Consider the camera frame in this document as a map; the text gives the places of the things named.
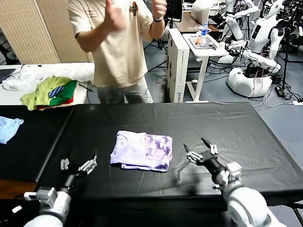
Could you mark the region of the person's right hand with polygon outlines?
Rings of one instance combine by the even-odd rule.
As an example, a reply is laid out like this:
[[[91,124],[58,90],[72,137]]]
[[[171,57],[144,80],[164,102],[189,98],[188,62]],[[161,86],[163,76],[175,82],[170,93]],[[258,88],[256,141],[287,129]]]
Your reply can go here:
[[[110,0],[106,0],[104,24],[108,32],[122,31],[127,26],[122,10],[113,7]]]

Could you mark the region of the person's left hand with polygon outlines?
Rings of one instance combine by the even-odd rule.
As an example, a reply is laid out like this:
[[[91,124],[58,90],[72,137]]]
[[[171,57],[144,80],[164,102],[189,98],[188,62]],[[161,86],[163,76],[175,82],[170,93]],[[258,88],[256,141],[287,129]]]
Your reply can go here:
[[[155,18],[163,17],[167,11],[167,2],[165,0],[152,0],[152,12]]]

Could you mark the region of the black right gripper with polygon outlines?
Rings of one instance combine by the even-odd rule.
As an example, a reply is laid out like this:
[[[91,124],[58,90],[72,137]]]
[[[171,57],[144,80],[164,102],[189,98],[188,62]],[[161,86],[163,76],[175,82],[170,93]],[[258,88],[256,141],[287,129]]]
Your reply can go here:
[[[212,180],[215,180],[217,176],[220,174],[220,172],[222,171],[225,172],[227,168],[224,165],[222,165],[217,159],[218,158],[217,145],[210,143],[208,140],[204,138],[201,138],[201,140],[206,145],[206,147],[210,149],[210,151],[205,151],[201,154],[198,154],[196,152],[191,151],[186,144],[183,144],[186,151],[186,156],[190,162],[196,165],[204,166],[211,174]]]

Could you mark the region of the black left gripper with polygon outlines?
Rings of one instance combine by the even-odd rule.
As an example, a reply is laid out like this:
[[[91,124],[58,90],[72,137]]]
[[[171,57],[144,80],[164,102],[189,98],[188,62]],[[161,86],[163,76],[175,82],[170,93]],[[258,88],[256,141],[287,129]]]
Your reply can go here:
[[[72,165],[69,167],[69,159],[61,159],[60,170],[66,170],[64,175],[66,179],[63,182],[62,188],[72,189],[77,179],[81,179],[89,175],[97,166],[97,152],[95,151],[92,158],[86,161],[83,165]]]

